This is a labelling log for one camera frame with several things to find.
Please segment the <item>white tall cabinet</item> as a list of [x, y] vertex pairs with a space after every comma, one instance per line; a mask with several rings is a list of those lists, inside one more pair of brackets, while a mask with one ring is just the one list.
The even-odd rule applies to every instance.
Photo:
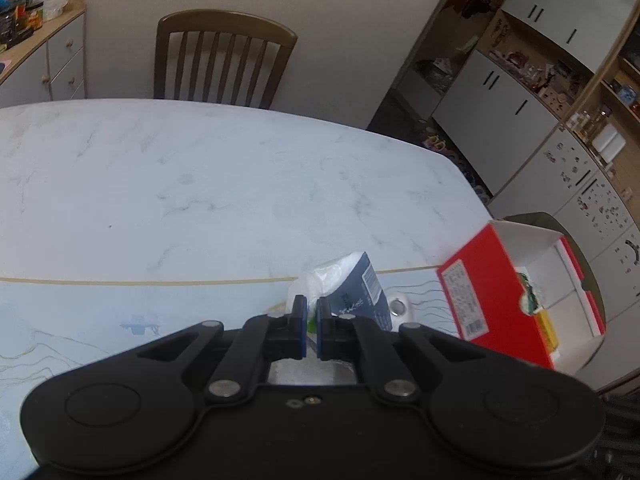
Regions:
[[639, 215], [586, 125], [639, 0], [504, 0], [434, 111], [497, 219], [548, 214], [600, 289], [606, 333], [580, 377], [603, 388], [639, 368]]

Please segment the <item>row of shoes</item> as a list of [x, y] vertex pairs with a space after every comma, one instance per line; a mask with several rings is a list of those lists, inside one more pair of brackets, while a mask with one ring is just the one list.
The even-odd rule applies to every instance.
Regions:
[[488, 188], [486, 188], [485, 183], [470, 163], [443, 133], [439, 133], [434, 128], [426, 127], [420, 133], [420, 137], [424, 148], [445, 156], [446, 159], [449, 159], [450, 162], [452, 162], [454, 166], [462, 172], [465, 179], [468, 180], [472, 189], [484, 205], [487, 205], [491, 201], [492, 195]]

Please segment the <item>green snack packet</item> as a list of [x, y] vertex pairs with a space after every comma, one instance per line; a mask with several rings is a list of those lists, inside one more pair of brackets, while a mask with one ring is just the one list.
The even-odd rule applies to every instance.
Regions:
[[518, 272], [516, 275], [523, 287], [523, 295], [520, 298], [520, 308], [526, 315], [534, 316], [542, 309], [534, 286], [525, 273]]

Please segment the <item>brown wooden chair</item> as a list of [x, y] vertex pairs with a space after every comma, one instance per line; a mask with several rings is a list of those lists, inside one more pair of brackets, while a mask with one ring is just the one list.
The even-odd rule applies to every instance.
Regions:
[[153, 98], [268, 110], [297, 40], [292, 29], [254, 14], [165, 15], [156, 28]]

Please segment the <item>red white cardboard box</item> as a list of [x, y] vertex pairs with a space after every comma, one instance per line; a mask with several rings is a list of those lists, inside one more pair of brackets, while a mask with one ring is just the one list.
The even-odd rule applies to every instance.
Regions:
[[492, 220], [437, 275], [472, 344], [575, 375], [604, 341], [598, 286], [559, 231]]

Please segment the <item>white navy tissue pack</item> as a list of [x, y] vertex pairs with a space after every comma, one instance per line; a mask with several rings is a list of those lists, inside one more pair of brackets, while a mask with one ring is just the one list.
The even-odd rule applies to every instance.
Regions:
[[386, 296], [366, 252], [351, 252], [296, 278], [288, 288], [286, 312], [292, 311], [296, 296], [307, 300], [311, 333], [316, 330], [314, 320], [320, 298], [326, 298], [335, 316], [352, 314], [370, 318], [382, 330], [393, 328]]

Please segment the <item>white wooden sideboard cabinet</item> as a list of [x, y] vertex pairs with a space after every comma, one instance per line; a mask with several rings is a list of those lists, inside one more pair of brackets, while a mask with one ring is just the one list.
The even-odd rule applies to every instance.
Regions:
[[70, 0], [63, 13], [1, 53], [1, 107], [85, 99], [86, 4]]

